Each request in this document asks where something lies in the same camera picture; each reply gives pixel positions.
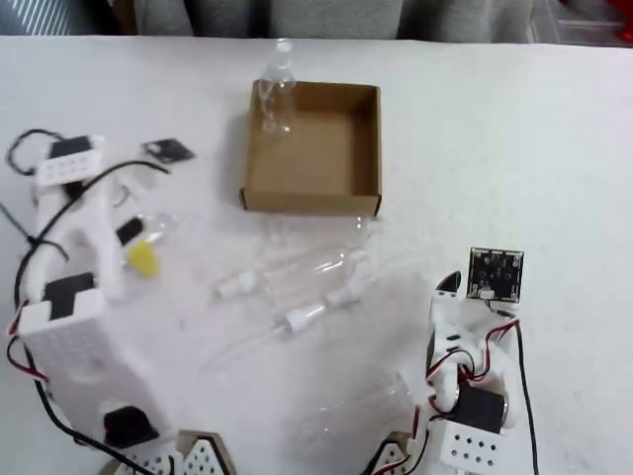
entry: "white plastic cap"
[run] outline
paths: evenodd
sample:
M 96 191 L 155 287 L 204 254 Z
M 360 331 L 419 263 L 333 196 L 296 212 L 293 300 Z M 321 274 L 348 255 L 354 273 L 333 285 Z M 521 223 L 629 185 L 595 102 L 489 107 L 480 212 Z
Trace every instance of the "white plastic cap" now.
M 313 304 L 291 310 L 286 314 L 286 330 L 295 333 L 303 330 L 325 313 L 324 304 Z
M 325 296 L 325 301 L 330 307 L 341 307 L 359 301 L 364 291 L 365 282 L 358 277 L 352 277 L 347 279 L 339 289 L 329 292 Z
M 259 287 L 260 280 L 259 273 L 256 270 L 243 270 L 234 277 L 230 277 L 218 284 L 215 294 L 218 298 L 224 300 L 232 299 L 239 295 L 251 294 Z

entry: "yellow cap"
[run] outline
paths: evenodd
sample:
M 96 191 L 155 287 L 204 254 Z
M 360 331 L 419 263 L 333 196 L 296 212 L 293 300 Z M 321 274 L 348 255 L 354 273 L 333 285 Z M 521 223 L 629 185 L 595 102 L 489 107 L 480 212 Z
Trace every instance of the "yellow cap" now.
M 128 249 L 128 263 L 143 277 L 154 277 L 160 268 L 158 256 L 151 244 L 146 240 L 140 240 Z

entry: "white table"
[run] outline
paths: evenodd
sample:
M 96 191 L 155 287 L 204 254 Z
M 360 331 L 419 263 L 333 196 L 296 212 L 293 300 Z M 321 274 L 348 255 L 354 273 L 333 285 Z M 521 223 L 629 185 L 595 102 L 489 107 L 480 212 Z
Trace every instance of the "white table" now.
M 466 267 L 471 245 L 519 248 L 526 252 L 521 317 L 542 472 L 624 473 L 633 465 L 633 365 L 626 359 L 633 51 L 297 42 L 298 78 L 382 88 L 383 223 L 370 248 L 379 259 L 414 252 L 418 267 L 379 282 L 352 320 L 330 319 L 268 345 L 231 372 L 199 374 L 199 358 L 220 338 L 261 329 L 265 318 L 243 307 L 214 308 L 208 290 L 261 247 L 261 217 L 239 210 L 236 191 L 250 84 L 270 47 L 0 39 L 2 147 L 24 129 L 46 127 L 103 135 L 113 160 L 172 136 L 200 155 L 175 167 L 140 205 L 183 223 L 183 240 L 171 249 L 177 258 L 167 259 L 169 272 L 156 284 L 163 291 L 113 316 L 124 344 L 158 368 L 166 394 L 181 389 L 174 408 L 183 428 L 218 430 L 240 473 L 324 473 L 281 446 L 293 413 L 372 365 L 400 369 L 418 392 L 430 289 Z M 18 159 L 36 149 L 25 145 Z M 29 184 L 0 170 L 3 202 L 32 223 Z M 25 246 L 7 223 L 0 227 L 0 305 L 8 322 Z M 103 458 L 50 424 L 32 383 L 8 365 L 0 374 L 2 472 L 94 473 Z M 512 437 L 506 473 L 531 473 L 525 427 Z

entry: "black circuit board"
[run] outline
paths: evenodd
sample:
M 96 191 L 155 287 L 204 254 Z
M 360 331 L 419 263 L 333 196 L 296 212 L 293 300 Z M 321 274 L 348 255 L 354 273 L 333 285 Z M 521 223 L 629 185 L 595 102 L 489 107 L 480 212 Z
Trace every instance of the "black circuit board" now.
M 518 302 L 522 273 L 522 251 L 473 247 L 468 269 L 467 297 Z

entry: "open cardboard box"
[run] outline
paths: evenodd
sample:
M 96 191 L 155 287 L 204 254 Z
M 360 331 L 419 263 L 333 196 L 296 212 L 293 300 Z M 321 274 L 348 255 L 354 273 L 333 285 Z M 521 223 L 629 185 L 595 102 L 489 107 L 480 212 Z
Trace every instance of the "open cardboard box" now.
M 298 82 L 292 132 L 262 131 L 253 84 L 244 209 L 376 216 L 382 199 L 380 89 Z

